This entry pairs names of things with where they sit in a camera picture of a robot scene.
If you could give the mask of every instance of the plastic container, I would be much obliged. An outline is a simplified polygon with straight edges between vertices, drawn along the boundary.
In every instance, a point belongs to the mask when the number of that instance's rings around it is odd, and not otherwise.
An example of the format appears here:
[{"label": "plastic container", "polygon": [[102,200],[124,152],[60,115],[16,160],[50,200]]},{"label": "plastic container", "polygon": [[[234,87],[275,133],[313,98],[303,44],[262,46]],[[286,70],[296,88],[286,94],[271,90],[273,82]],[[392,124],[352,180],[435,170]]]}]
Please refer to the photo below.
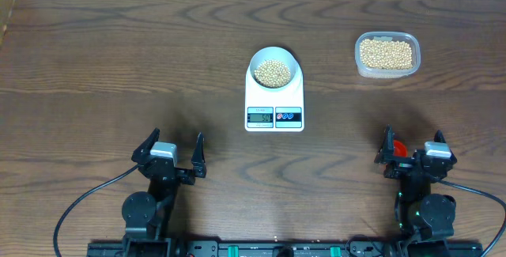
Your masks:
[{"label": "plastic container", "polygon": [[[407,70],[384,70],[367,67],[361,61],[360,45],[362,40],[385,40],[385,41],[403,41],[410,45],[412,51],[413,67]],[[358,73],[364,77],[370,78],[399,78],[408,76],[417,72],[421,64],[420,44],[414,36],[405,32],[366,32],[360,36],[355,43],[355,61],[357,62]]]}]

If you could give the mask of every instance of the scale display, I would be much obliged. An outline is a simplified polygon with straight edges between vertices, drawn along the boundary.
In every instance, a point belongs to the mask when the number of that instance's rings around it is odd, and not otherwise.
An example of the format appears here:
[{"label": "scale display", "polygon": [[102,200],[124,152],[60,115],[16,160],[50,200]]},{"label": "scale display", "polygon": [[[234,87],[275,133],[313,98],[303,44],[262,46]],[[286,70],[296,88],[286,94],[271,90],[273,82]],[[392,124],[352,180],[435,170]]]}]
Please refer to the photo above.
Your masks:
[{"label": "scale display", "polygon": [[272,123],[272,115],[270,114],[250,114],[248,118],[250,123]]},{"label": "scale display", "polygon": [[247,127],[273,128],[274,108],[253,107],[247,109]]}]

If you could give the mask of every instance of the digital kitchen scale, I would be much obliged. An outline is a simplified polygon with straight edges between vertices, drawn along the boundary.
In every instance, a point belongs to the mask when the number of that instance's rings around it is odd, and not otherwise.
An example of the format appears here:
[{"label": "digital kitchen scale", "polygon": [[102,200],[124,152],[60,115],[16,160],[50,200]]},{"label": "digital kitchen scale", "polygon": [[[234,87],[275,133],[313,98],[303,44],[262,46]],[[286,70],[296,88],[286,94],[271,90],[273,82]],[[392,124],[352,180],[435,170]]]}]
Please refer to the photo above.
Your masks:
[{"label": "digital kitchen scale", "polygon": [[[255,80],[255,70],[266,60],[279,60],[290,70],[290,82],[267,88]],[[251,59],[246,72],[244,128],[247,131],[302,131],[304,84],[302,70],[292,54],[280,47],[266,47]]]}]

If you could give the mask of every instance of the wood grain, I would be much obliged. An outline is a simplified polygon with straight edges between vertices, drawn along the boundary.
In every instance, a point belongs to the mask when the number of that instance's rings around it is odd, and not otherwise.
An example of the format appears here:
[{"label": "wood grain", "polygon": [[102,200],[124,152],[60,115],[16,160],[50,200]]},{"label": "wood grain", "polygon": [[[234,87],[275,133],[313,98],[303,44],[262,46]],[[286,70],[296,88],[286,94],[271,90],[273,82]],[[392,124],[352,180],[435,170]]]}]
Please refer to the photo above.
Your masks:
[{"label": "wood grain", "polygon": [[[154,127],[189,166],[206,135],[208,178],[184,187],[175,232],[223,240],[347,239],[398,233],[397,183],[372,161],[391,123],[410,151],[441,129],[459,163],[451,181],[506,198],[506,0],[18,0],[0,50],[0,255],[52,255],[62,212],[126,171]],[[421,43],[412,77],[360,77],[363,32]],[[306,128],[244,130],[244,73],[260,48],[298,58]],[[64,222],[64,256],[117,240],[134,173]],[[504,215],[458,202],[455,238],[493,238]],[[506,254],[501,241],[493,256]]]}]

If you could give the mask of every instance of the black cable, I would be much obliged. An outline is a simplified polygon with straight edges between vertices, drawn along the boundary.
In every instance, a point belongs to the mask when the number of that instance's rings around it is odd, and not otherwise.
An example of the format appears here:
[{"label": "black cable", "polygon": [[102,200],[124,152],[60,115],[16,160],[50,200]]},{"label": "black cable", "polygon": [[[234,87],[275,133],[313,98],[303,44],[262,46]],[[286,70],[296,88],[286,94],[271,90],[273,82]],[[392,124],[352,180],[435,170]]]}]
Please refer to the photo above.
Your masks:
[{"label": "black cable", "polygon": [[69,206],[68,209],[66,209],[65,213],[63,213],[62,217],[60,218],[60,220],[58,221],[58,224],[56,225],[55,227],[55,233],[53,234],[53,247],[55,248],[55,254],[57,257],[62,257],[62,254],[60,253],[60,250],[58,248],[58,232],[60,230],[60,227],[62,226],[62,223],[63,223],[63,220],[65,220],[65,217],[69,214],[69,212],[80,202],[82,201],[83,199],[85,199],[86,197],[88,197],[89,195],[93,194],[94,192],[100,190],[101,188],[103,187],[106,187],[106,186],[109,186],[111,185],[112,183],[118,181],[118,180],[121,180],[122,178],[124,178],[125,176],[127,176],[128,174],[132,173],[133,171],[135,171],[137,168],[139,167],[139,165],[135,165],[134,167],[132,167],[130,170],[124,172],[123,174],[121,174],[120,176],[117,176],[116,178],[112,179],[112,180],[109,180],[99,186],[96,186],[94,187],[93,189],[85,192],[81,197],[79,197],[75,202],[72,203],[72,205]]},{"label": "black cable", "polygon": [[376,250],[379,252],[379,255],[376,255],[376,256],[373,256],[373,257],[381,257],[381,256],[384,256],[383,250],[380,250],[380,249],[376,246],[376,244],[374,244],[374,242],[371,240],[371,238],[370,238],[369,236],[364,235],[364,234],[356,234],[356,235],[354,235],[354,236],[351,236],[351,238],[350,238],[350,239],[348,239],[348,241],[346,241],[345,250],[346,250],[346,251],[348,251],[348,253],[349,253],[349,255],[350,255],[350,256],[355,256],[355,257],[357,257],[356,255],[354,255],[354,254],[351,252],[351,250],[350,250],[350,248],[349,248],[349,247],[350,247],[349,245],[350,245],[351,241],[352,241],[352,240],[354,240],[354,239],[356,239],[357,237],[364,237],[365,239],[367,239],[367,240],[368,240],[368,241],[372,244],[372,246],[374,247],[374,249],[376,249]]},{"label": "black cable", "polygon": [[494,195],[491,195],[489,193],[485,193],[484,191],[479,191],[479,190],[476,190],[476,189],[473,189],[473,188],[469,188],[469,187],[465,187],[465,186],[462,186],[462,185],[459,185],[459,184],[456,184],[456,183],[452,183],[452,182],[448,182],[448,181],[443,181],[439,178],[436,178],[428,173],[425,173],[427,175],[428,178],[430,178],[431,180],[433,181],[436,181],[438,183],[442,183],[443,185],[446,185],[446,186],[450,186],[450,187],[454,187],[454,188],[457,188],[459,190],[464,190],[464,191],[468,191],[468,192],[471,192],[471,193],[474,193],[474,194],[477,194],[477,195],[482,195],[486,198],[491,198],[492,200],[500,203],[501,206],[503,206],[504,208],[504,221],[503,221],[503,225],[500,227],[499,229],[499,232],[496,234],[496,236],[493,238],[492,242],[490,242],[489,246],[487,246],[487,248],[481,253],[480,257],[485,257],[489,252],[490,250],[492,250],[492,248],[494,247],[494,245],[496,245],[497,241],[499,241],[500,237],[503,235],[504,233],[504,230],[506,229],[506,203],[503,202],[500,198],[494,196]]}]

